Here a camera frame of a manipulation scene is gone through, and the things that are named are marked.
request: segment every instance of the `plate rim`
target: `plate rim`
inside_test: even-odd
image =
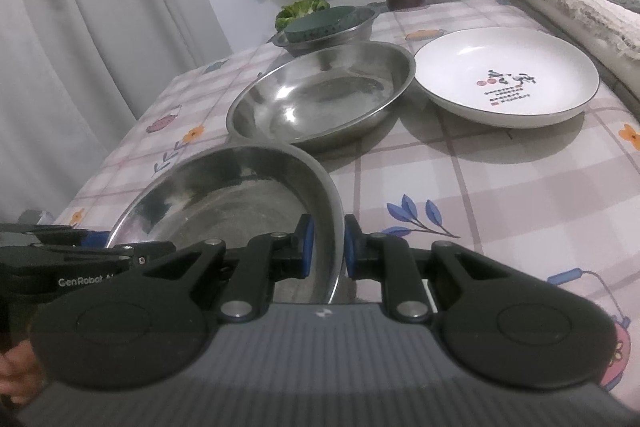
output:
[[[590,62],[591,66],[593,67],[593,70],[596,73],[596,76],[598,78],[598,82],[597,85],[595,86],[595,89],[593,91],[593,94],[585,101],[585,102],[580,102],[577,105],[574,105],[574,107],[570,107],[567,109],[563,109],[561,111],[556,111],[556,112],[546,112],[546,113],[535,113],[535,114],[522,114],[522,113],[512,113],[512,112],[497,112],[497,111],[492,111],[490,109],[478,109],[475,107],[470,107],[468,105],[463,105],[461,103],[458,102],[453,102],[452,100],[448,100],[447,98],[444,98],[442,96],[440,96],[439,94],[435,94],[434,92],[431,92],[427,87],[423,86],[422,83],[420,82],[420,80],[418,79],[418,60],[417,60],[417,55],[424,49],[426,48],[429,44],[433,44],[434,42],[439,41],[440,39],[443,39],[449,35],[454,35],[454,34],[458,34],[458,33],[463,33],[463,32],[468,32],[468,31],[475,31],[475,30],[488,30],[488,29],[497,29],[497,30],[525,30],[525,31],[530,31],[530,32],[537,32],[543,35],[546,35],[547,37],[551,37],[553,39],[556,39],[558,41],[564,42],[565,44],[569,44],[570,46],[574,47],[576,50],[578,50],[582,55],[584,55],[585,58],[587,58],[587,60]],[[418,51],[415,52],[414,54],[414,60],[415,60],[415,82],[418,86],[420,86],[420,89],[424,90],[424,92],[428,95],[428,96],[435,96],[441,100],[445,100],[447,103],[450,103],[452,105],[455,105],[457,107],[461,107],[464,109],[469,109],[472,111],[478,111],[478,112],[482,112],[482,113],[486,113],[486,114],[490,114],[490,115],[497,115],[497,116],[511,116],[514,118],[537,118],[537,117],[544,117],[544,116],[555,116],[558,114],[562,114],[565,112],[569,112],[569,111],[573,111],[576,110],[577,108],[586,105],[587,103],[590,103],[591,100],[594,99],[594,97],[596,96],[596,94],[598,93],[598,90],[600,89],[600,84],[602,83],[602,79],[600,77],[600,72],[598,71],[598,68],[596,67],[596,65],[593,63],[593,61],[590,59],[589,55],[587,55],[582,49],[580,49],[578,46],[572,44],[571,42],[565,41],[564,39],[561,39],[560,37],[556,37],[555,35],[552,35],[550,33],[547,33],[545,31],[542,30],[537,30],[535,28],[523,28],[523,27],[513,27],[513,26],[508,26],[508,27],[504,27],[504,26],[483,26],[481,28],[466,28],[463,30],[456,30],[454,32],[449,32],[441,37],[438,37],[436,39],[433,39],[429,42],[427,42],[425,45],[423,45]]]

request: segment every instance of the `stainless steel bowl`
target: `stainless steel bowl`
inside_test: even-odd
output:
[[[306,42],[289,42],[284,31],[276,33],[271,42],[279,48],[284,48],[293,57],[300,57],[324,48],[333,48],[347,42],[368,41],[373,30],[373,21],[379,12],[367,6],[359,6],[355,9],[356,17],[359,20],[353,28],[337,32],[321,39],[314,39]]]
[[[377,126],[414,79],[415,60],[386,42],[354,42],[296,58],[248,86],[226,115],[231,136],[276,140],[309,152]]]
[[[244,140],[175,166],[131,203],[107,246],[157,240],[183,248],[220,238],[244,247],[254,235],[293,232],[305,213],[316,231],[311,274],[277,283],[274,299],[328,303],[342,267],[340,196],[316,160],[285,144]]]

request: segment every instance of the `black circular pad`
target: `black circular pad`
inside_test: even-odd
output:
[[[571,321],[550,306],[519,304],[498,314],[498,329],[517,343],[550,346],[561,342],[571,332]]]
[[[202,349],[207,325],[177,282],[122,275],[49,303],[30,338],[48,377],[124,389],[185,368]]]
[[[88,341],[108,346],[126,344],[151,327],[149,313],[126,302],[98,304],[78,317],[76,331]]]
[[[599,382],[616,345],[612,320],[595,304],[511,277],[471,283],[441,332],[466,369],[539,391]]]

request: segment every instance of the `checkered tablecloth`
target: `checkered tablecloth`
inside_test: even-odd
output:
[[[383,14],[372,40],[416,52],[424,43],[407,41],[407,33],[484,26],[542,29],[504,1],[476,0]],[[224,143],[230,104],[285,57],[265,44],[177,77],[58,222],[109,230],[161,172]],[[535,130],[485,127],[414,94],[373,134],[319,158],[345,213],[366,232],[391,229],[422,248],[451,238],[540,279],[573,270],[578,279],[563,287],[620,323],[606,379],[617,397],[640,409],[640,351],[629,352],[630,339],[640,335],[636,118],[606,84],[583,115]],[[379,285],[360,282],[358,297],[380,299]]]

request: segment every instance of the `white ceramic plate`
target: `white ceramic plate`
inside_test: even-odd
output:
[[[544,127],[573,118],[600,85],[587,55],[528,28],[450,33],[428,42],[415,61],[415,78],[433,102],[498,127]]]

